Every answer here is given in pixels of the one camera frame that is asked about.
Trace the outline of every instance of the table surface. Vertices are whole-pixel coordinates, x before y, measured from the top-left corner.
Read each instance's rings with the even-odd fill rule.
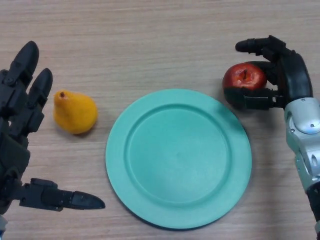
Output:
[[[33,40],[54,82],[45,119],[29,136],[31,159],[23,180],[55,181],[61,189],[93,193],[106,209],[51,212],[19,207],[5,214],[6,239],[312,240],[315,220],[287,147],[282,109],[244,114],[253,169],[244,196],[216,223],[168,231],[142,223],[117,200],[106,174],[105,147],[119,114],[157,90],[185,88],[224,104],[221,81],[239,62],[237,41],[274,35],[306,61],[316,97],[320,91],[318,0],[12,0],[0,3],[0,66]],[[76,137],[56,127],[53,94],[83,92],[96,101],[93,131]]]

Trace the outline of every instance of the apple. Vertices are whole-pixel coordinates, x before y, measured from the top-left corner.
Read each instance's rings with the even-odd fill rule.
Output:
[[[250,90],[264,88],[267,84],[265,73],[251,63],[239,63],[230,67],[222,81],[223,89],[236,87]]]

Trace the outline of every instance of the robotic hand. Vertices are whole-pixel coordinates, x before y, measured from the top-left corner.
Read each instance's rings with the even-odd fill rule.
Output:
[[[235,49],[267,59],[249,63],[261,68],[277,90],[230,87],[224,90],[225,98],[238,109],[284,109],[286,142],[295,153],[295,166],[320,240],[320,102],[313,96],[305,62],[294,50],[286,48],[286,43],[271,35],[240,41]]]
[[[28,134],[39,129],[53,83],[53,75],[46,68],[26,93],[38,59],[39,49],[30,41],[16,55],[10,69],[0,71],[0,240],[7,223],[2,215],[12,200],[19,200],[23,207],[52,211],[106,207],[94,195],[60,190],[53,181],[32,178],[22,185],[21,178],[30,159]]]

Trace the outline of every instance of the green plate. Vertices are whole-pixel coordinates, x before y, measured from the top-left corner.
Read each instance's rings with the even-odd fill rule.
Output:
[[[186,89],[146,95],[115,122],[106,169],[123,204],[170,229],[207,225],[230,211],[251,175],[246,132],[219,101]]]

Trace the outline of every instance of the pear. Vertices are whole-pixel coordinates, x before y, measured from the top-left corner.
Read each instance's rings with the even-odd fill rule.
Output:
[[[88,132],[98,119],[96,103],[80,92],[60,90],[55,93],[53,103],[54,121],[70,134]]]

